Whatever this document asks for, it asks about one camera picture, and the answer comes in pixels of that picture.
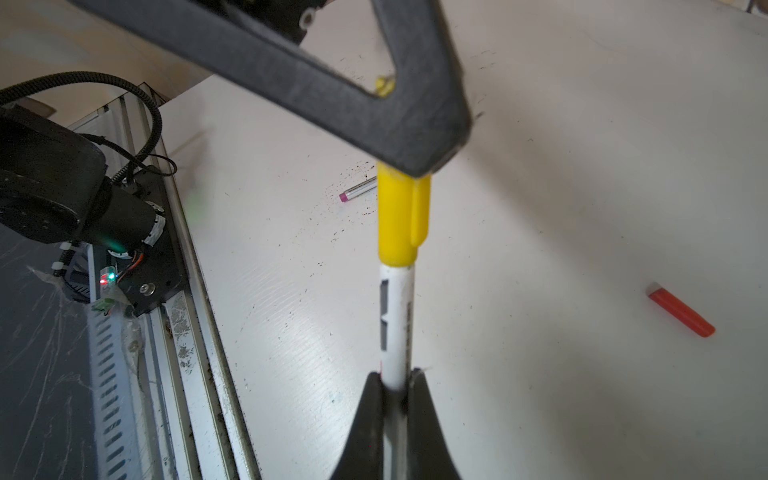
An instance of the screw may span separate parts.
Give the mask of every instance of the screw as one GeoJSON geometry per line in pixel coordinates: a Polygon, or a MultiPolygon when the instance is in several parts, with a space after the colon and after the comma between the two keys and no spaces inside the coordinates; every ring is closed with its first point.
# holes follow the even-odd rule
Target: screw
{"type": "Polygon", "coordinates": [[[140,286],[139,293],[144,296],[150,296],[152,293],[154,293],[154,283],[145,283],[144,285],[140,286]]]}

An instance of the wire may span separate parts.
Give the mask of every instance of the wire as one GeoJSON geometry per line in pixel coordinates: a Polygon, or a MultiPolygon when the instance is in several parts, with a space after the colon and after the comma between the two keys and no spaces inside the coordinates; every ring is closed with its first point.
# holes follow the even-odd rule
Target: wire
{"type": "Polygon", "coordinates": [[[172,171],[168,174],[160,171],[160,169],[156,168],[154,165],[144,165],[141,163],[137,157],[134,155],[131,155],[127,150],[125,150],[120,145],[111,142],[107,140],[106,138],[99,136],[99,135],[92,135],[92,134],[80,134],[82,137],[90,140],[91,142],[95,143],[96,145],[104,145],[105,147],[109,147],[112,150],[116,151],[118,154],[120,154],[122,157],[127,159],[129,162],[131,162],[136,167],[139,167],[141,170],[145,170],[151,174],[160,175],[161,177],[171,177],[176,172],[179,171],[178,165],[176,165],[176,162],[171,160],[170,158],[166,157],[165,155],[158,155],[158,154],[147,154],[148,157],[160,157],[165,159],[166,162],[168,162],[172,168],[172,171]]]}
{"type": "Polygon", "coordinates": [[[139,252],[138,250],[134,250],[134,257],[131,259],[131,262],[126,266],[123,270],[118,273],[118,280],[120,280],[120,277],[123,276],[123,273],[126,273],[131,266],[136,263],[136,260],[138,260],[139,252]]]}
{"type": "Polygon", "coordinates": [[[166,162],[168,162],[168,163],[170,164],[170,167],[171,167],[171,168],[173,168],[173,169],[174,169],[174,170],[173,170],[172,172],[170,172],[169,174],[164,174],[164,177],[170,177],[171,175],[173,175],[173,174],[175,174],[176,172],[178,172],[178,171],[179,171],[179,166],[178,166],[178,165],[176,165],[176,162],[174,162],[174,161],[173,161],[173,160],[171,160],[170,158],[166,157],[165,155],[149,154],[148,156],[149,156],[149,157],[158,157],[158,158],[162,158],[163,160],[165,160],[166,162]]]}
{"type": "MultiPolygon", "coordinates": [[[[115,87],[120,87],[136,95],[139,100],[147,105],[147,109],[152,117],[152,129],[149,133],[149,138],[147,138],[147,143],[144,144],[141,150],[139,150],[139,153],[136,154],[136,160],[142,162],[147,158],[149,153],[157,146],[157,142],[160,141],[160,135],[163,130],[163,118],[160,115],[160,109],[157,108],[157,104],[154,103],[152,97],[138,86],[120,77],[115,77],[114,75],[98,71],[66,71],[63,73],[45,75],[44,77],[33,78],[0,90],[0,105],[11,103],[19,98],[28,97],[41,91],[48,90],[49,88],[77,83],[114,85],[115,87]]],[[[127,175],[128,170],[126,168],[120,169],[120,171],[112,177],[112,184],[119,184],[127,175]]]]}
{"type": "Polygon", "coordinates": [[[60,257],[58,258],[58,261],[61,262],[61,269],[53,270],[53,276],[64,276],[67,272],[67,268],[69,268],[69,264],[72,263],[72,258],[74,258],[74,255],[77,253],[76,249],[79,246],[80,242],[77,240],[71,240],[69,242],[69,248],[61,252],[60,257]]]}
{"type": "Polygon", "coordinates": [[[115,285],[120,283],[120,280],[124,279],[125,275],[128,274],[131,270],[133,270],[134,268],[139,266],[139,263],[141,263],[142,260],[144,260],[144,254],[143,253],[139,253],[138,260],[136,260],[130,267],[128,267],[127,269],[123,270],[123,273],[120,274],[120,276],[118,277],[118,281],[115,282],[115,285]]]}
{"type": "MultiPolygon", "coordinates": [[[[136,261],[136,257],[138,256],[138,254],[139,254],[138,250],[134,250],[134,255],[133,255],[133,258],[131,258],[131,262],[128,264],[128,266],[131,266],[131,265],[133,265],[133,264],[134,264],[134,262],[136,261]]],[[[115,268],[117,268],[117,266],[118,266],[118,261],[117,261],[117,260],[115,260],[115,261],[114,261],[114,267],[115,267],[115,268]]]]}

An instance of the marker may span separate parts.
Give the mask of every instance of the marker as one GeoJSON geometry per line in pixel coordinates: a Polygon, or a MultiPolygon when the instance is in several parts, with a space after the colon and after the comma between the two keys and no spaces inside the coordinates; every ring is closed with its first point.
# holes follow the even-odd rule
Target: marker
{"type": "Polygon", "coordinates": [[[667,292],[666,289],[657,284],[654,284],[651,288],[654,291],[648,294],[648,297],[658,303],[661,308],[665,309],[673,317],[680,320],[685,326],[696,332],[696,334],[707,338],[715,333],[715,327],[711,323],[707,322],[694,309],[683,303],[675,295],[667,292]]]}
{"type": "Polygon", "coordinates": [[[415,262],[419,245],[427,237],[432,178],[411,178],[383,162],[378,164],[378,178],[383,478],[405,480],[415,262]]]}
{"type": "Polygon", "coordinates": [[[361,184],[357,184],[352,188],[344,190],[341,194],[339,194],[339,198],[342,202],[348,202],[354,197],[364,194],[368,190],[373,190],[376,188],[376,184],[376,177],[369,178],[361,184]]]}

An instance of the white table surface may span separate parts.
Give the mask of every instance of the white table surface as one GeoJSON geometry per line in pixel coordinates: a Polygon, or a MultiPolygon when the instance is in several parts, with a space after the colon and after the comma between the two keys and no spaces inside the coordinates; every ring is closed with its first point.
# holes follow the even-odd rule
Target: white table surface
{"type": "MultiPolygon", "coordinates": [[[[462,476],[768,477],[768,22],[443,3],[484,114],[433,181],[413,360],[462,476]]],[[[303,46],[372,84],[373,26],[337,0],[303,46]]],[[[379,363],[376,195],[338,198],[373,159],[217,77],[162,111],[263,477],[328,478],[379,363]]]]}

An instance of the black mounting plate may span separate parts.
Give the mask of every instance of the black mounting plate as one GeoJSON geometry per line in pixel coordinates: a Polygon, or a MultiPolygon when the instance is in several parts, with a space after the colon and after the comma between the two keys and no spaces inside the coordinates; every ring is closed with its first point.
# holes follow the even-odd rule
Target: black mounting plate
{"type": "Polygon", "coordinates": [[[133,306],[135,316],[140,316],[169,300],[187,283],[187,271],[176,233],[176,225],[170,214],[170,204],[163,178],[144,170],[134,177],[134,182],[141,185],[137,197],[149,200],[163,208],[165,228],[152,247],[144,249],[144,260],[119,283],[120,290],[133,306]],[[142,285],[154,286],[150,295],[144,295],[142,285]]]}

